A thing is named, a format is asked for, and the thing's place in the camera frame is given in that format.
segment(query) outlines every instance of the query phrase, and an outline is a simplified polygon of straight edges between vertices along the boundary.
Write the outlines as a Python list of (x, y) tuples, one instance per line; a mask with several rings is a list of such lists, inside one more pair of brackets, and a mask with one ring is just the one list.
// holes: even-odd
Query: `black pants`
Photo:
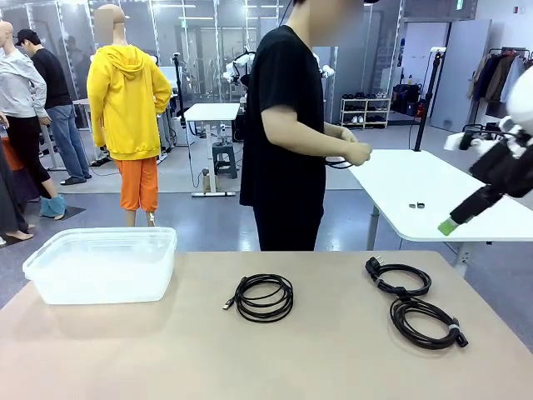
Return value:
[(317, 207), (306, 212), (301, 207), (255, 206), (259, 246), (262, 252), (312, 252), (322, 220)]
[(17, 203), (11, 168), (0, 143), (0, 233), (27, 231), (22, 210)]
[(7, 135), (13, 151), (26, 167), (39, 194), (44, 198), (50, 198), (48, 191), (42, 185), (50, 179), (50, 175), (39, 160), (41, 125), (38, 118), (7, 117), (7, 120), (9, 121)]

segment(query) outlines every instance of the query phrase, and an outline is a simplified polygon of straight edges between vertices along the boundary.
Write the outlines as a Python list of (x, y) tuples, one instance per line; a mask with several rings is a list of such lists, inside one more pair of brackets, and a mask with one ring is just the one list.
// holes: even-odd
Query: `stool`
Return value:
[[(235, 163), (233, 145), (231, 143), (213, 143), (212, 147), (215, 174), (218, 175), (218, 173), (229, 173), (232, 176), (232, 179), (237, 179), (237, 164)], [(224, 154), (227, 154), (229, 161), (224, 161)]]

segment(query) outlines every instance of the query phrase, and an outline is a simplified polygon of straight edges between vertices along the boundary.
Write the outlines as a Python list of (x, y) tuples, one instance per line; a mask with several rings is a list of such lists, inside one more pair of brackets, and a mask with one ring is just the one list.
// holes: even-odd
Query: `pole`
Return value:
[(420, 145), (422, 144), (422, 136), (424, 136), (424, 128), (426, 127), (427, 114), (430, 111), (430, 103), (433, 98), (433, 87), (435, 86), (436, 73), (439, 71), (439, 65), (441, 65), (442, 54), (439, 52), (435, 55), (435, 60), (433, 60), (433, 71), (431, 71), (430, 86), (427, 88), (426, 93), (426, 106), (424, 107), (424, 112), (422, 113), (422, 120), (420, 121), (420, 126), (418, 127), (418, 135), (416, 135), (416, 144), (415, 151), (420, 151)]
[(172, 61), (174, 62), (174, 67), (176, 68), (177, 99), (180, 105), (180, 113), (182, 114), (180, 117), (180, 124), (182, 125), (182, 128), (186, 129), (187, 124), (185, 122), (185, 109), (183, 107), (182, 79), (180, 77), (180, 61), (178, 59), (179, 55), (179, 52), (175, 52), (173, 54)]

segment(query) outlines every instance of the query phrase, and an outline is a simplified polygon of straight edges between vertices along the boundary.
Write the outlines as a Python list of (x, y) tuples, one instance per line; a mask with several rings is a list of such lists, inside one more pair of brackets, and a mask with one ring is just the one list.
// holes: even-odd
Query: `black t-shirt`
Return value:
[(311, 49), (285, 25), (265, 35), (248, 83), (242, 205), (274, 207), (289, 213), (322, 212), (324, 158), (304, 156), (268, 142), (261, 112), (288, 106), (296, 111), (298, 122), (323, 133), (323, 98), (321, 76)]
[(68, 94), (65, 73), (57, 57), (46, 48), (40, 48), (33, 54), (32, 61), (35, 68), (44, 78), (44, 82), (47, 83), (47, 102), (44, 107), (52, 108), (72, 104)]

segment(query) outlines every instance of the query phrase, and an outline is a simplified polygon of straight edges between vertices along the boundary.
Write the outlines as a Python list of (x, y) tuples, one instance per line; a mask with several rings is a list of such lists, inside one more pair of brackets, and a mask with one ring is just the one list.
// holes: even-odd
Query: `clear plastic tub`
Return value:
[(48, 304), (155, 302), (170, 282), (176, 245), (169, 227), (69, 229), (22, 270)]

